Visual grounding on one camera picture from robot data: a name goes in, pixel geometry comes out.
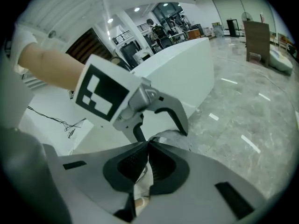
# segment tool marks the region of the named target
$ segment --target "marble floor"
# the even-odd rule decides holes
[[[160,141],[220,161],[269,198],[283,190],[297,164],[299,65],[290,57],[294,72],[286,76],[255,60],[246,62],[238,38],[215,38],[210,44],[213,90],[190,117],[188,137],[164,132],[167,139]]]

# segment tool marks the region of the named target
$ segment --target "black railing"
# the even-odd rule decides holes
[[[147,23],[141,24],[139,26],[137,26],[137,28],[139,29],[139,31],[143,32],[143,31],[149,31],[149,26]],[[131,33],[131,31],[126,31],[120,35],[118,35],[117,37],[115,37],[117,44],[121,43],[129,38],[133,37],[133,34]]]

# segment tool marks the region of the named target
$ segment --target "forearm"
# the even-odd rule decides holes
[[[31,44],[19,64],[38,79],[46,83],[74,91],[84,65],[68,54],[50,49],[43,50],[37,44]]]

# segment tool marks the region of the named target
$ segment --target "roller blind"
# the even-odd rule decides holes
[[[237,19],[239,29],[242,24],[242,13],[244,12],[240,0],[213,0],[224,29],[228,29],[227,19]]]
[[[241,0],[245,12],[252,16],[253,21],[261,22],[260,14],[263,13],[264,23],[269,24],[271,32],[275,32],[275,23],[272,11],[267,0]]]

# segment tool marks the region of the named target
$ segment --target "round fan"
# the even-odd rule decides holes
[[[253,21],[252,16],[249,13],[242,13],[242,21]]]

